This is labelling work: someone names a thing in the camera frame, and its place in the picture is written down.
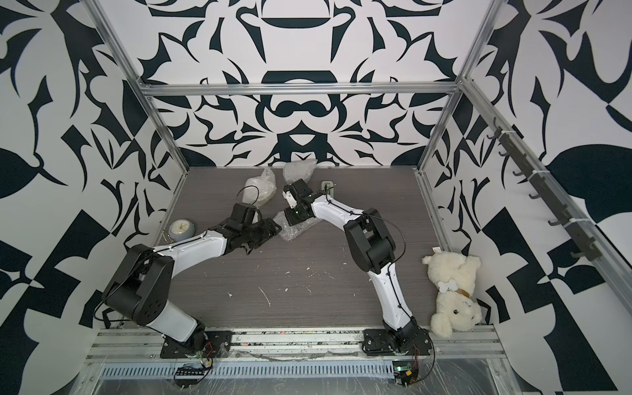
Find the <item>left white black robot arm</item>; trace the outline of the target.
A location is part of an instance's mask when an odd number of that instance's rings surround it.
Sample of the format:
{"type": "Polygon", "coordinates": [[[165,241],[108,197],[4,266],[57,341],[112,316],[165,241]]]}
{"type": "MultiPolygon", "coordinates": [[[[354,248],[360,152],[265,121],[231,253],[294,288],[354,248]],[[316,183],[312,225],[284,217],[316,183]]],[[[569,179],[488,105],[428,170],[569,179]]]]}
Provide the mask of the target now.
{"type": "Polygon", "coordinates": [[[281,232],[271,219],[252,224],[229,221],[187,240],[126,253],[105,288],[104,305],[193,351],[207,344],[205,325],[169,301],[172,279],[183,271],[234,250],[256,250],[281,232]]]}

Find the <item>bubble wrap sheet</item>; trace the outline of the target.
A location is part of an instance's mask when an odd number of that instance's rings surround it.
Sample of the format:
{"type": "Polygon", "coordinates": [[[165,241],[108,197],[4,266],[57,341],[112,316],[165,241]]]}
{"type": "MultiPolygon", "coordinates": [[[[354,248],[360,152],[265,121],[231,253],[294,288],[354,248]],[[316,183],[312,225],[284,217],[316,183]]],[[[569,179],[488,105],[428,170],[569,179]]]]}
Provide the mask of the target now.
{"type": "Polygon", "coordinates": [[[285,164],[283,177],[286,184],[293,184],[302,179],[308,183],[314,174],[318,161],[316,159],[306,159],[303,161],[293,161],[285,164]]]}
{"type": "Polygon", "coordinates": [[[278,235],[285,241],[295,240],[297,237],[322,221],[319,218],[310,218],[300,224],[290,225],[284,212],[278,212],[273,220],[281,227],[278,235]]]}
{"type": "Polygon", "coordinates": [[[247,179],[241,192],[241,202],[261,208],[270,202],[277,192],[276,176],[265,168],[260,176],[247,179]]]}

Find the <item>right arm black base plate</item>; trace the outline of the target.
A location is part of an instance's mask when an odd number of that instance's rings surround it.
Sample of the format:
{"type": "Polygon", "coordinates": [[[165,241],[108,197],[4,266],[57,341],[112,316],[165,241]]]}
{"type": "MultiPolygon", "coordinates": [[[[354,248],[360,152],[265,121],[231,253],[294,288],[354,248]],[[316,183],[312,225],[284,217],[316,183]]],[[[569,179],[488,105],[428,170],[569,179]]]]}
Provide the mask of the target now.
{"type": "Polygon", "coordinates": [[[361,344],[368,356],[429,356],[433,348],[429,332],[416,324],[399,331],[365,329],[361,344]]]}

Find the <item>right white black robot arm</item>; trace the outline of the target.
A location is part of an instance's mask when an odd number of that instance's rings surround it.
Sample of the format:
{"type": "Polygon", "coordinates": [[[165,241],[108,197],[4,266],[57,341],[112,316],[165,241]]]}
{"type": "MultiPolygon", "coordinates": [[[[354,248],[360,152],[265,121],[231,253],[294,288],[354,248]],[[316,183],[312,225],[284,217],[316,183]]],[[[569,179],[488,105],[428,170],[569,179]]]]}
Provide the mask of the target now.
{"type": "Polygon", "coordinates": [[[290,225],[315,218],[344,232],[354,262],[374,285],[392,347],[406,347],[419,327],[398,281],[395,241],[380,213],[373,208],[349,207],[325,192],[312,190],[303,179],[285,186],[283,197],[289,205],[284,213],[290,225]]]}

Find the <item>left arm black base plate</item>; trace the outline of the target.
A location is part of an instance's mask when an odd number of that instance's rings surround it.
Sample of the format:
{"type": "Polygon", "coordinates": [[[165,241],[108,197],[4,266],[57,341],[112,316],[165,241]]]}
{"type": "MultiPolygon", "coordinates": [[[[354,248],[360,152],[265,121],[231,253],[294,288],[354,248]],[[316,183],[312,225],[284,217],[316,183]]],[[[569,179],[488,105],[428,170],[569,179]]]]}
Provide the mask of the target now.
{"type": "Polygon", "coordinates": [[[232,331],[197,331],[189,340],[177,342],[166,337],[161,349],[161,359],[222,358],[230,352],[232,331]]]}

